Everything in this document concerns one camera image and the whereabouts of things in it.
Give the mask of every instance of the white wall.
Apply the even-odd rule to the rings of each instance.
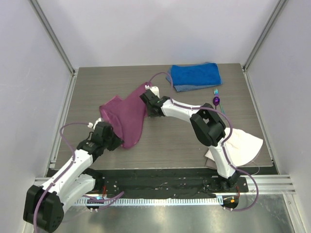
[[[0,226],[20,233],[48,165],[69,72],[27,0],[0,1]]]
[[[77,67],[242,63],[277,0],[39,0]]]
[[[311,219],[310,22],[311,1],[288,1],[249,69],[277,165],[290,174],[305,219]]]

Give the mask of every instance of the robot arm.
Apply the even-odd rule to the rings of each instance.
[[[54,232],[66,211],[85,193],[100,190],[104,185],[101,173],[88,168],[105,149],[114,150],[123,143],[107,122],[98,120],[91,138],[79,143],[75,158],[67,163],[42,186],[33,185],[26,195],[23,219],[33,224],[35,207],[43,192],[53,184],[44,197],[37,214],[37,225],[47,232]]]
[[[196,105],[189,105],[174,101],[171,102],[169,97],[159,98],[158,88],[148,89],[140,98],[147,106],[148,116],[150,117],[175,117],[190,123],[198,140],[211,150],[217,166],[218,174],[224,178],[229,187],[232,187],[237,181],[239,175],[225,158],[221,143],[225,137],[225,124],[216,112],[200,109],[193,110]],[[205,103],[202,107],[213,108],[210,104]]]

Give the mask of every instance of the white cloth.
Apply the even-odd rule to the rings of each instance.
[[[230,128],[226,128],[226,136],[229,133]],[[262,139],[238,129],[233,129],[231,137],[226,141],[227,149],[235,166],[243,166],[251,162],[259,153],[262,144]],[[210,150],[207,151],[205,157],[214,161]]]

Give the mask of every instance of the magenta towel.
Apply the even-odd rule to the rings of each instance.
[[[145,93],[147,84],[140,85],[125,100],[117,95],[99,107],[102,118],[112,125],[114,133],[124,141],[123,148],[133,147],[141,137],[147,111],[140,95]]]

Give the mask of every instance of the blue towel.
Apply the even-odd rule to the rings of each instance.
[[[168,71],[177,92],[197,90],[223,84],[216,63],[180,67],[173,65]]]

